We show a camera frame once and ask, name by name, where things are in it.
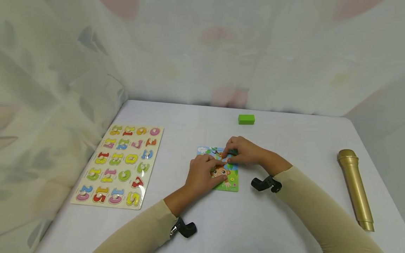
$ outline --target black wrist strap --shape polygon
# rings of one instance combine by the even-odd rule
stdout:
[[[188,223],[186,225],[183,219],[179,217],[177,223],[173,226],[172,230],[170,231],[170,237],[172,237],[172,235],[174,235],[177,231],[179,231],[182,234],[182,236],[189,238],[197,232],[197,227],[194,224],[194,222]]]
[[[263,191],[271,187],[271,191],[274,193],[279,192],[283,187],[283,185],[279,181],[274,180],[272,176],[268,176],[264,181],[255,177],[250,184],[258,191]]]

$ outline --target person's left hand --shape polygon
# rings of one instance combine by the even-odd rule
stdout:
[[[216,160],[208,154],[196,156],[196,158],[190,161],[190,170],[184,187],[196,197],[209,192],[227,178],[226,175],[211,178],[211,169],[225,164],[225,162]]]

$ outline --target green wooden block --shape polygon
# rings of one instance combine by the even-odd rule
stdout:
[[[239,114],[238,121],[239,125],[253,125],[254,115]]]

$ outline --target gold toy microphone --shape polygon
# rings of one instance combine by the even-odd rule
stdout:
[[[358,157],[353,150],[342,149],[339,151],[337,159],[343,167],[343,174],[358,224],[362,229],[374,232],[373,216],[358,170]]]

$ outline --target white table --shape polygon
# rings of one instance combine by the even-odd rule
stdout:
[[[238,125],[254,114],[254,125]],[[165,127],[143,207],[139,211],[73,205],[69,196],[37,252],[91,252],[115,230],[184,184],[198,146],[224,147],[244,136],[299,167],[354,217],[337,152],[353,149],[374,218],[370,236],[387,253],[404,252],[405,223],[352,123],[345,118],[298,115],[158,102],[127,101],[114,124]],[[260,168],[239,170],[239,192],[212,191],[182,215],[198,232],[180,234],[159,252],[320,252],[295,214],[270,190],[250,181]]]

